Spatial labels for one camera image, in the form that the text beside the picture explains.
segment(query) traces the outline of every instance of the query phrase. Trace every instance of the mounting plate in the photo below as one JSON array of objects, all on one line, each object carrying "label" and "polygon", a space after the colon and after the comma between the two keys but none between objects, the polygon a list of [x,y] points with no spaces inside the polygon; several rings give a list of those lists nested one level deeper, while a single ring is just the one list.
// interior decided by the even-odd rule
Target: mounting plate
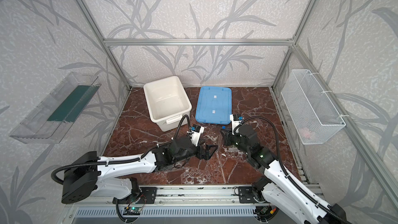
[{"label": "mounting plate", "polygon": [[[156,198],[156,191],[157,187],[140,187],[142,190],[140,195],[144,195],[143,197],[140,198],[138,202],[135,204],[154,204],[155,203],[155,198]],[[112,201],[113,204],[116,204],[116,198],[113,198]],[[125,199],[119,200],[119,204],[129,204],[127,202],[127,197]]]},{"label": "mounting plate", "polygon": [[253,189],[249,187],[238,187],[238,195],[240,203],[258,203],[253,196]]}]

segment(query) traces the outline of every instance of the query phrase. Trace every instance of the clear acrylic shelf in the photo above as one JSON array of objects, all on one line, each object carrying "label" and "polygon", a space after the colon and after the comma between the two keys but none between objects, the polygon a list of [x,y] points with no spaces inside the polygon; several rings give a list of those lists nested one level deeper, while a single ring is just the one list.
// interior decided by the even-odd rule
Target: clear acrylic shelf
[{"label": "clear acrylic shelf", "polygon": [[58,144],[101,86],[97,79],[71,72],[10,137],[26,144]]}]

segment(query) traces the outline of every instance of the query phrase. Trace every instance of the blue plastic lid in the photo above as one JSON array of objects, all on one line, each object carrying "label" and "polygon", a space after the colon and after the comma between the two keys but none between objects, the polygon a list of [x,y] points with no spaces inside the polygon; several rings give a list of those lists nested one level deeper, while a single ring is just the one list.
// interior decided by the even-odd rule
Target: blue plastic lid
[{"label": "blue plastic lid", "polygon": [[232,114],[232,91],[228,87],[202,87],[196,107],[196,121],[229,124]]}]

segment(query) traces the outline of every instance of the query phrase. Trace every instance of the white plastic bin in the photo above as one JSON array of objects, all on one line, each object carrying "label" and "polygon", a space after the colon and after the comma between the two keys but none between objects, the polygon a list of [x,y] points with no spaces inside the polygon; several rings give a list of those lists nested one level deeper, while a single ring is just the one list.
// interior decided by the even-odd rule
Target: white plastic bin
[{"label": "white plastic bin", "polygon": [[177,76],[168,77],[144,85],[150,119],[162,131],[177,128],[182,116],[192,109],[187,93]]}]

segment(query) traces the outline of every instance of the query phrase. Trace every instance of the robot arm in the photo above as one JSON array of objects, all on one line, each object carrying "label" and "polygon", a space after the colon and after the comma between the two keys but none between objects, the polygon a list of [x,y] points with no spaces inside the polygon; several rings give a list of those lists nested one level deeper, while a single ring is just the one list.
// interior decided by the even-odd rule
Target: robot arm
[{"label": "robot arm", "polygon": [[[252,118],[261,118],[271,124],[275,132],[278,156],[261,146],[257,133],[250,125],[244,124]],[[232,129],[224,127],[221,129],[225,145],[233,145],[245,152],[246,161],[265,175],[252,185],[253,197],[257,202],[269,202],[275,205],[300,224],[349,223],[341,207],[330,206],[283,166],[279,154],[278,134],[269,120],[250,117],[244,121],[236,114],[231,115],[231,120]]]},{"label": "robot arm", "polygon": [[[51,177],[63,185],[62,203],[74,203],[89,196],[127,198],[134,200],[139,194],[136,181],[117,177],[135,173],[166,171],[180,161],[196,156],[209,160],[217,150],[217,145],[206,145],[199,141],[203,127],[193,125],[187,136],[176,138],[184,118],[177,128],[171,142],[157,145],[144,154],[123,157],[97,157],[97,152],[87,152],[73,164],[54,170]],[[57,172],[65,171],[64,180],[57,177]]]}]

